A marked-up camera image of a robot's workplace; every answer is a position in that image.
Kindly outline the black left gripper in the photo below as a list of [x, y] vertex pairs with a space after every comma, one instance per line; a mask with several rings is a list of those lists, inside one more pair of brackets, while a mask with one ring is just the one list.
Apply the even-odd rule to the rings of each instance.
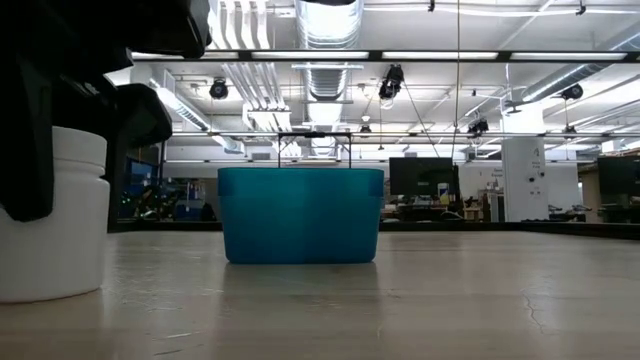
[[105, 76], [131, 66], [134, 52], [201, 57], [211, 42], [209, 11], [207, 0], [2, 1], [1, 53], [15, 55], [6, 77], [9, 124], [1, 130], [1, 208], [11, 219], [31, 222], [52, 212], [50, 81], [61, 80], [60, 106], [103, 117], [85, 123], [65, 115], [59, 123], [107, 130], [107, 229], [116, 226], [128, 151], [166, 141], [172, 126], [154, 89], [109, 85]]

